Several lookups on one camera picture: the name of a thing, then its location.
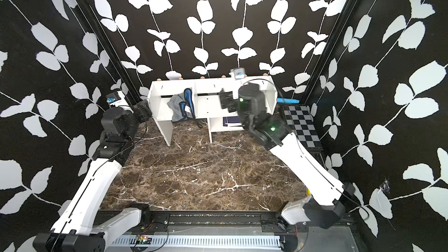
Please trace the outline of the small circuit board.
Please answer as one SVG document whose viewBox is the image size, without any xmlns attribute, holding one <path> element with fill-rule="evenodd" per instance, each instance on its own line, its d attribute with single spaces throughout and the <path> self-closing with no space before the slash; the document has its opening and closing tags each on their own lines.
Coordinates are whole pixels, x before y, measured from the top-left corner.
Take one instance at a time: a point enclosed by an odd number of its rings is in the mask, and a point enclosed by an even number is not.
<svg viewBox="0 0 448 252">
<path fill-rule="evenodd" d="M 152 242 L 152 238 L 150 236 L 137 236 L 134 241 L 134 246 L 138 245 L 150 245 Z"/>
</svg>

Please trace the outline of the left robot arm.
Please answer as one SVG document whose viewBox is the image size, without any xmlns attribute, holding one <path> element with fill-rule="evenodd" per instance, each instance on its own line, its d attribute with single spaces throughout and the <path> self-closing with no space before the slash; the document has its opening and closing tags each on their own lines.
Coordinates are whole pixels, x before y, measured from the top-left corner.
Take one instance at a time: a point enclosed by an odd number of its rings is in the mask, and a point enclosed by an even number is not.
<svg viewBox="0 0 448 252">
<path fill-rule="evenodd" d="M 144 218 L 141 207 L 130 207 L 93 225 L 109 187 L 137 143 L 139 125 L 152 117 L 147 100 L 134 106 L 112 98 L 107 101 L 110 108 L 103 113 L 100 144 L 86 177 L 51 230 L 34 239 L 33 248 L 38 252 L 103 252 Z"/>
</svg>

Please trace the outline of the dark blue book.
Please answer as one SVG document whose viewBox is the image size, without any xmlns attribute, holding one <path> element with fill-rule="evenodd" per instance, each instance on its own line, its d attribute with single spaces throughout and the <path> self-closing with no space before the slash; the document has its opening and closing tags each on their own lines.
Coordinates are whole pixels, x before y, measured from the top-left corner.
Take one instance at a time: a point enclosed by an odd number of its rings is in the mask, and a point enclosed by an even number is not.
<svg viewBox="0 0 448 252">
<path fill-rule="evenodd" d="M 224 127 L 241 127 L 242 126 L 238 116 L 224 117 L 222 119 L 222 125 Z"/>
</svg>

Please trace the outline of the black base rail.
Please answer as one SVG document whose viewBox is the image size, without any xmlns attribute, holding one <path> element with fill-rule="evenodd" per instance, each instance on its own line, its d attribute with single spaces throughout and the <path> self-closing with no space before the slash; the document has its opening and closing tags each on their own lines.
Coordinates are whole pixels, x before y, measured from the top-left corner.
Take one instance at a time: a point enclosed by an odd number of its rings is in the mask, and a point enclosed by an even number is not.
<svg viewBox="0 0 448 252">
<path fill-rule="evenodd" d="M 167 228 L 233 228 L 254 227 L 263 233 L 292 235 L 312 231 L 316 224 L 302 221 L 288 225 L 278 220 L 274 211 L 149 211 L 142 225 L 131 228 L 132 233 L 164 232 Z"/>
</svg>

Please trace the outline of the black white checkerboard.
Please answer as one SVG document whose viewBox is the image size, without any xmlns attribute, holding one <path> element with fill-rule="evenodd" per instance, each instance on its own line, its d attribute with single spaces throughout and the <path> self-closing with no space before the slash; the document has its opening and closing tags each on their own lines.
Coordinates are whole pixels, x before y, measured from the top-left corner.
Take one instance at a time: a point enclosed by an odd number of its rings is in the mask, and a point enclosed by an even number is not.
<svg viewBox="0 0 448 252">
<path fill-rule="evenodd" d="M 318 154 L 323 151 L 322 143 L 319 140 L 313 118 L 307 106 L 282 105 L 280 113 L 290 129 L 296 134 L 300 143 L 310 153 Z"/>
</svg>

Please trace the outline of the white perforated strip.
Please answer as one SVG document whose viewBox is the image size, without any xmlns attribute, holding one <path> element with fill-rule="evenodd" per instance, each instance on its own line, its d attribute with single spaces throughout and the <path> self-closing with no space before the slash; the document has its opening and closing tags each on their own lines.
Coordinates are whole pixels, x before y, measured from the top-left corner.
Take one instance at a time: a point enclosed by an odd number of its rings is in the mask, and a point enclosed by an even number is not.
<svg viewBox="0 0 448 252">
<path fill-rule="evenodd" d="M 134 246 L 135 237 L 122 236 L 111 247 L 188 247 L 188 248 L 223 248 L 223 249 L 280 249 L 279 236 L 196 236 L 196 235 L 148 235 L 152 238 L 150 245 Z"/>
</svg>

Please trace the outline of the white wooden bookshelf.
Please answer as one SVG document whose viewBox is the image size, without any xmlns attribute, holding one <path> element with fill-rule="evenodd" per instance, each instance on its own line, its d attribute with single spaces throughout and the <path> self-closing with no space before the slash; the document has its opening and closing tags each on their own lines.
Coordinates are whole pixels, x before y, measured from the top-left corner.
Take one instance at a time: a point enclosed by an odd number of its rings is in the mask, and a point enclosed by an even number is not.
<svg viewBox="0 0 448 252">
<path fill-rule="evenodd" d="M 173 111 L 168 102 L 171 96 L 183 93 L 186 88 L 192 89 L 196 117 L 207 120 L 209 137 L 212 137 L 212 133 L 241 131 L 242 127 L 223 126 L 225 117 L 236 117 L 238 114 L 221 107 L 218 93 L 232 92 L 233 85 L 234 80 L 230 77 L 153 81 L 148 92 L 149 107 L 166 144 L 171 146 L 173 134 Z"/>
</svg>

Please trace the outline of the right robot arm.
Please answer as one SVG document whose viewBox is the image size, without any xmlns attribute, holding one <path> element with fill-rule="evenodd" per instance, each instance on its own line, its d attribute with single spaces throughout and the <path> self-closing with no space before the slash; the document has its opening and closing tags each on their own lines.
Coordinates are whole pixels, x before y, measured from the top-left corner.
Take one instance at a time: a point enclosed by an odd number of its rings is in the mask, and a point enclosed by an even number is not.
<svg viewBox="0 0 448 252">
<path fill-rule="evenodd" d="M 279 116 L 266 110 L 265 94 L 258 84 L 246 82 L 233 92 L 221 90 L 220 105 L 237 112 L 245 131 L 262 147 L 287 165 L 310 190 L 310 195 L 289 202 L 278 211 L 278 221 L 296 225 L 311 222 L 323 229 L 336 224 L 352 201 L 355 188 L 330 174 L 302 145 Z"/>
</svg>

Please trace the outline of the grey microfibre cloth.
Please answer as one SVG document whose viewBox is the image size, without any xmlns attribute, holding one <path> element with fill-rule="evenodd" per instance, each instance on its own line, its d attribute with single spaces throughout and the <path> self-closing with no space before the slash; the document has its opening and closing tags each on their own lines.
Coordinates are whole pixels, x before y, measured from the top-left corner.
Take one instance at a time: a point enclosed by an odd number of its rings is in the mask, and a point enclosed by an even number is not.
<svg viewBox="0 0 448 252">
<path fill-rule="evenodd" d="M 171 121 L 174 123 L 196 119 L 191 88 L 186 88 L 181 94 L 173 95 L 168 101 L 168 107 L 173 112 Z"/>
</svg>

